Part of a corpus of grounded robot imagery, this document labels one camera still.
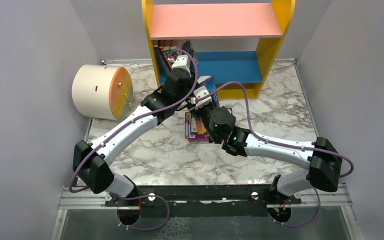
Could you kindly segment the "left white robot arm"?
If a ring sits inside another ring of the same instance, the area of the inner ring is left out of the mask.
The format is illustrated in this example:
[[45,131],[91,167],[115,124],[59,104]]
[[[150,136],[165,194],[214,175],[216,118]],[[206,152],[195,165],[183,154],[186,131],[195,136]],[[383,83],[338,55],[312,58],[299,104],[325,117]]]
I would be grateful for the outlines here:
[[134,183],[125,175],[114,173],[110,165],[130,144],[147,131],[170,118],[197,86],[197,75],[188,67],[174,67],[164,85],[147,95],[131,115],[105,135],[87,143],[80,140],[74,146],[72,170],[93,193],[108,192],[120,198],[128,197]]

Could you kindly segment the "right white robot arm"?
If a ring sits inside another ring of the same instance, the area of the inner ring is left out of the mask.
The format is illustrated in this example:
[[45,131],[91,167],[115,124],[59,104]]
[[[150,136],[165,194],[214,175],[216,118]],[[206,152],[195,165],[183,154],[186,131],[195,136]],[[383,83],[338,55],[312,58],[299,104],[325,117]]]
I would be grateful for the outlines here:
[[270,187],[272,195],[285,199],[310,188],[330,193],[338,190],[342,160],[326,138],[294,142],[254,135],[250,129],[236,126],[236,117],[226,107],[217,107],[212,102],[193,107],[190,112],[202,122],[209,142],[221,144],[226,153],[270,158],[300,168],[277,175]]

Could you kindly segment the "Jane Eyre blue book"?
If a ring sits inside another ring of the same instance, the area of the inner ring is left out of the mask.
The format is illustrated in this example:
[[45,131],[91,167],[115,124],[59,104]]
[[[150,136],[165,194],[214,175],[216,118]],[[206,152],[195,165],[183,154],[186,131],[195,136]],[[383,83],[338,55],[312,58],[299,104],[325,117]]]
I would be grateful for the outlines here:
[[[217,89],[215,79],[213,76],[210,76],[210,75],[200,76],[197,80],[197,83],[199,86],[205,86],[209,93],[212,93]],[[211,98],[216,104],[216,106],[219,107],[220,104],[219,104],[218,93],[215,93],[214,95],[212,95]]]

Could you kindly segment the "Nineteen Eighty-Four dark book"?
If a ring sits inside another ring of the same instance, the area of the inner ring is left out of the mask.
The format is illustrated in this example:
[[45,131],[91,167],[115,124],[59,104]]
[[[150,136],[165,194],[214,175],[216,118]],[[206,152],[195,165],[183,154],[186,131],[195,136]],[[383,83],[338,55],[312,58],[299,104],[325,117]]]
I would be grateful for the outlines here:
[[168,62],[164,48],[159,45],[158,40],[152,40],[153,50],[158,64],[159,72],[161,75],[167,75],[171,71],[171,65]]

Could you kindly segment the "red Treehouse book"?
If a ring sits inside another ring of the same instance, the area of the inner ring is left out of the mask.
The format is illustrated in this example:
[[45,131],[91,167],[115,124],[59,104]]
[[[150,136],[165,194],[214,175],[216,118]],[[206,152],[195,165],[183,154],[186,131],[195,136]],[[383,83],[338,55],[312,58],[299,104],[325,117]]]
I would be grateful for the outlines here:
[[160,48],[166,62],[170,65],[169,53],[171,51],[172,39],[160,39],[158,40],[158,47]]

